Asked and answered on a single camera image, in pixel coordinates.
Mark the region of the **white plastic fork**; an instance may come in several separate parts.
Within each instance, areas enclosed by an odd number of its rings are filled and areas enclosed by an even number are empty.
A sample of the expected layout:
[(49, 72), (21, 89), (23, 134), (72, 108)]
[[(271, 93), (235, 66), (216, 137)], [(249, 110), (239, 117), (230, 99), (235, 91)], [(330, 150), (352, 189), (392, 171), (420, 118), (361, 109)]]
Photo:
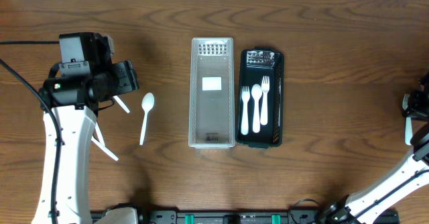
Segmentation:
[(404, 129), (404, 140), (406, 145), (411, 145), (411, 139), (413, 137), (413, 130), (412, 130), (412, 118), (410, 116), (407, 116), (406, 110), (408, 108), (408, 99), (410, 95), (405, 94), (403, 101), (402, 101), (402, 108), (403, 108), (403, 116), (405, 118), (405, 129)]
[(242, 86), (241, 100), (243, 102), (241, 134), (247, 135), (249, 133), (248, 102), (250, 100), (250, 90), (248, 86)]
[(264, 76), (261, 82), (261, 90), (262, 90), (262, 106), (261, 106), (261, 117), (260, 123), (262, 125), (267, 125), (268, 122), (268, 103), (267, 103), (267, 94), (269, 92), (270, 84), (269, 84), (269, 76)]

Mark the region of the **clear plastic perforated basket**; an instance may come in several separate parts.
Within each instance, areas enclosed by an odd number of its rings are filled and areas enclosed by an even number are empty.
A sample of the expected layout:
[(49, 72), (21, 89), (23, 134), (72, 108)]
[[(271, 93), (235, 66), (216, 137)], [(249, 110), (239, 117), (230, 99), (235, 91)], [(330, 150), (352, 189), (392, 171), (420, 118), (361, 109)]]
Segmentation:
[(190, 57), (188, 145), (227, 149), (235, 145), (232, 38), (193, 38)]

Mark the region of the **thick white plastic spoon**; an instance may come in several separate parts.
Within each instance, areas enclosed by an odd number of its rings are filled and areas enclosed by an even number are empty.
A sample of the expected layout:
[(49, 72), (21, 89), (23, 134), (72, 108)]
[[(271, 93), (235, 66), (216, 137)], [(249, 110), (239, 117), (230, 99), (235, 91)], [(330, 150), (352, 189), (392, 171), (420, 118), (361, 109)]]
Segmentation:
[(262, 96), (262, 90), (259, 84), (254, 84), (252, 86), (251, 96), (253, 97), (253, 101), (254, 101), (252, 131), (254, 133), (259, 133), (260, 132), (259, 100)]

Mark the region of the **dark green plastic basket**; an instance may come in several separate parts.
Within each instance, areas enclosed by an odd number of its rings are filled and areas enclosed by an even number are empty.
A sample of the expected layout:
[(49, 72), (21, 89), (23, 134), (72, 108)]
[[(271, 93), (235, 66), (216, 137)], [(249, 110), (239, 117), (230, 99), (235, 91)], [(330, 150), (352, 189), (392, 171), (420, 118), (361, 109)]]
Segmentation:
[[(252, 131), (254, 101), (248, 102), (249, 133), (241, 134), (243, 102), (242, 86), (251, 88), (254, 84), (261, 85), (262, 78), (269, 76), (269, 92), (267, 94), (268, 122), (260, 127), (259, 133)], [(255, 47), (244, 49), (241, 53), (240, 74), (238, 83), (238, 99), (235, 120), (235, 140), (250, 148), (274, 148), (282, 144), (283, 134), (283, 103), (284, 103), (284, 55), (274, 48)]]

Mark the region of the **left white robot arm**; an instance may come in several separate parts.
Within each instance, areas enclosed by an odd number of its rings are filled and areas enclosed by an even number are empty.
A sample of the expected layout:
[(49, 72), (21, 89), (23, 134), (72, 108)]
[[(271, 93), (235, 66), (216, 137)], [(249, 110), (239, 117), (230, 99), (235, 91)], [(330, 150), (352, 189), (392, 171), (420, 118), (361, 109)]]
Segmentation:
[(88, 200), (90, 145), (105, 146), (97, 119), (105, 101), (139, 88), (131, 61), (60, 62), (39, 90), (46, 133), (42, 188), (33, 223), (92, 223)]

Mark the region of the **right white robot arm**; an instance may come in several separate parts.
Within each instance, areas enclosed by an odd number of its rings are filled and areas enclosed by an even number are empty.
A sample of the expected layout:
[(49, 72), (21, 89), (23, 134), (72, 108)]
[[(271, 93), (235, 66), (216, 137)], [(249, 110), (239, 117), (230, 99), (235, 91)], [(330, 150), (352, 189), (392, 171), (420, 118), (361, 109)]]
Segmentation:
[(428, 121), (428, 91), (413, 91), (403, 102), (406, 155), (383, 178), (323, 211), (317, 223), (374, 223), (386, 209), (428, 184), (428, 124), (412, 132), (412, 119)]

